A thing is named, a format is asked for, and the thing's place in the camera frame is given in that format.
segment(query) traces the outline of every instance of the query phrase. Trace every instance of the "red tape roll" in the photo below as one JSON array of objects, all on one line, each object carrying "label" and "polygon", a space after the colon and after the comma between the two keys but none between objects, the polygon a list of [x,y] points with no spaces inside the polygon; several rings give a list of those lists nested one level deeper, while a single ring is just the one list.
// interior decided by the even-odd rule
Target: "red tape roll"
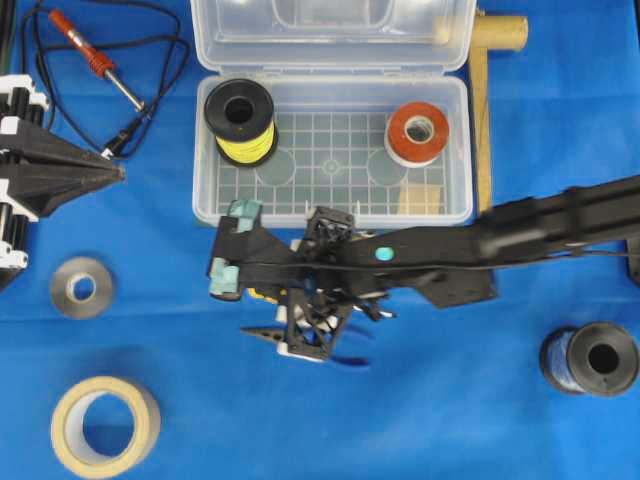
[{"label": "red tape roll", "polygon": [[385,144],[396,162],[410,168],[423,167],[447,146],[449,122],[431,104],[408,103],[389,120],[386,136]]}]

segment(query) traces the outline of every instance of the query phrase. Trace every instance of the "storage box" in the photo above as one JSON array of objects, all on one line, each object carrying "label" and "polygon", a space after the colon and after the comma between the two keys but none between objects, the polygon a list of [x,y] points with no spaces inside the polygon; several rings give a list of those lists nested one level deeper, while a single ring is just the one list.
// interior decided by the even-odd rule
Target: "storage box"
[{"label": "storage box", "polygon": [[[352,212],[362,228],[450,225],[473,209],[468,94],[444,75],[465,62],[474,0],[192,0],[202,65],[193,210],[217,225],[236,198],[264,204],[263,224],[304,227],[306,212]],[[207,95],[229,78],[271,93],[280,133],[264,165],[217,153]],[[450,140],[431,164],[397,165],[384,149],[389,116],[423,101],[447,116]]]}]

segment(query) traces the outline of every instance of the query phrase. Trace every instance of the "plastic box lid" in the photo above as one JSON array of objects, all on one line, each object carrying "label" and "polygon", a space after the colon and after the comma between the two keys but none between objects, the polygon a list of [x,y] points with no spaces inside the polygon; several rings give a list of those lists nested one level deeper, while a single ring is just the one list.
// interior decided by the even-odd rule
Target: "plastic box lid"
[{"label": "plastic box lid", "polygon": [[476,0],[191,0],[200,63],[224,73],[443,74],[468,55]]}]

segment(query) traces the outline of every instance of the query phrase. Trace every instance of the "red soldering iron handle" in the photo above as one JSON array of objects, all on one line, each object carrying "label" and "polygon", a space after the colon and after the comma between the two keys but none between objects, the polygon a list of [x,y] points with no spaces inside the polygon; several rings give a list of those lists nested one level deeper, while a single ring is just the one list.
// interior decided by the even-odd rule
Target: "red soldering iron handle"
[{"label": "red soldering iron handle", "polygon": [[84,55],[87,59],[89,67],[100,78],[104,78],[104,73],[107,70],[112,72],[115,69],[115,64],[111,59],[103,52],[99,52],[87,42],[82,35],[75,29],[73,23],[64,16],[64,14],[55,9],[49,14],[49,20],[53,23],[62,34],[67,37],[71,45]]}]

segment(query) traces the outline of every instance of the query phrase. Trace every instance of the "wooden stick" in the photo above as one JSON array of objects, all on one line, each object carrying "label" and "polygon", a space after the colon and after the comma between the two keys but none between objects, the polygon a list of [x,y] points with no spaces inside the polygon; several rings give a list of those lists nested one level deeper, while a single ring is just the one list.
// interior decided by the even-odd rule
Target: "wooden stick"
[{"label": "wooden stick", "polygon": [[489,115],[489,50],[522,50],[527,44],[527,17],[485,16],[478,11],[469,52],[473,90],[478,211],[492,205],[491,135]]}]

